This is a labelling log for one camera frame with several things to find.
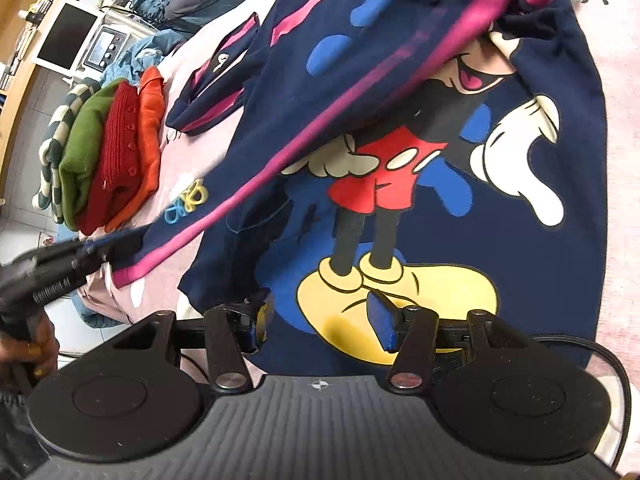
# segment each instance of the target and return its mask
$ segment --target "cartoon character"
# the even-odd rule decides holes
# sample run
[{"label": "cartoon character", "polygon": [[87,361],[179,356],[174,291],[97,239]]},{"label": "cartoon character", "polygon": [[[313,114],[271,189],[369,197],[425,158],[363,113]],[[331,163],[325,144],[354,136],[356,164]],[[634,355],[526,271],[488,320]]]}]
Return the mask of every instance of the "cartoon character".
[{"label": "cartoon character", "polygon": [[[494,287],[478,270],[404,264],[396,256],[398,223],[414,205],[416,185],[433,187],[453,215],[465,214],[470,195],[460,210],[451,189],[452,183],[462,189],[468,184],[453,166],[524,198],[543,224],[562,220],[562,203],[528,161],[537,138],[557,139],[559,115],[549,97],[521,104],[490,133],[488,124],[484,131],[465,129],[490,89],[515,74],[509,58],[519,42],[499,32],[474,40],[389,117],[329,142],[282,172],[307,168],[335,179],[328,189],[338,208],[334,248],[300,283],[297,299],[308,322],[336,348],[369,362],[393,362],[395,356],[382,351],[367,321],[365,298],[372,288],[398,307],[415,303],[445,318],[463,319],[472,308],[497,310]],[[356,260],[369,215],[375,215],[372,248]]]}]

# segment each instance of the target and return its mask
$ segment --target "green sweater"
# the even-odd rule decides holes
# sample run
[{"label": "green sweater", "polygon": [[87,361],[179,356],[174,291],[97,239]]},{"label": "green sweater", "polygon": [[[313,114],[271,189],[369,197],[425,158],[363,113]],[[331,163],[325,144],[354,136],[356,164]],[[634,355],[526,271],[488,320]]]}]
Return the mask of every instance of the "green sweater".
[{"label": "green sweater", "polygon": [[72,231],[78,231],[76,215],[84,209],[89,198],[91,180],[100,157],[104,123],[121,81],[124,79],[116,79],[87,100],[80,108],[66,141],[60,161],[62,215]]}]

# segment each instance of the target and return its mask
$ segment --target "cartoon hand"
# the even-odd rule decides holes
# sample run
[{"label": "cartoon hand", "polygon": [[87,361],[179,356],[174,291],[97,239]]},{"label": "cartoon hand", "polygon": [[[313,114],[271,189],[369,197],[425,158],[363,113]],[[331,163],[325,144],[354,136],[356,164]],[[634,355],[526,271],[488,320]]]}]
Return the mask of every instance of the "cartoon hand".
[{"label": "cartoon hand", "polygon": [[531,171],[529,149],[541,136],[555,143],[558,129],[556,105],[549,97],[537,95],[506,114],[470,158],[478,178],[511,196],[523,196],[548,226],[562,221],[564,208],[558,196]]},{"label": "cartoon hand", "polygon": [[291,164],[282,170],[282,174],[293,174],[308,166],[309,171],[315,176],[336,178],[347,174],[363,176],[375,170],[379,164],[380,161],[375,156],[355,153],[353,137],[347,134],[328,142],[322,148]]}]

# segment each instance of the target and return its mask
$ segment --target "black circular cover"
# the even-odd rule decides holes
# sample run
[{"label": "black circular cover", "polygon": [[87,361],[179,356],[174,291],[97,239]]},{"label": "black circular cover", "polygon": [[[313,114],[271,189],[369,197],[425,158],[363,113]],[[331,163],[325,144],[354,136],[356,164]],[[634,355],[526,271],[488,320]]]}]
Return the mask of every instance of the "black circular cover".
[{"label": "black circular cover", "polygon": [[510,352],[471,362],[435,385],[446,426],[506,460],[549,463],[593,451],[609,421],[604,387],[568,364]]},{"label": "black circular cover", "polygon": [[124,462],[182,437],[200,413],[185,373],[144,351],[79,360],[31,394],[30,423],[52,452],[84,462]]}]

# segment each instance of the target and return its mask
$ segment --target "black screen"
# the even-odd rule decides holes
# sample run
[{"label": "black screen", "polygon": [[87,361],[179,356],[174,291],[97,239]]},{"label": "black screen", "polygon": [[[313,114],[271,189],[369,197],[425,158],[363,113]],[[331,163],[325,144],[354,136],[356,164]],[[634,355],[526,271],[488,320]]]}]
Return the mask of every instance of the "black screen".
[{"label": "black screen", "polygon": [[65,4],[42,43],[38,58],[71,69],[95,20],[97,17],[94,14]]}]

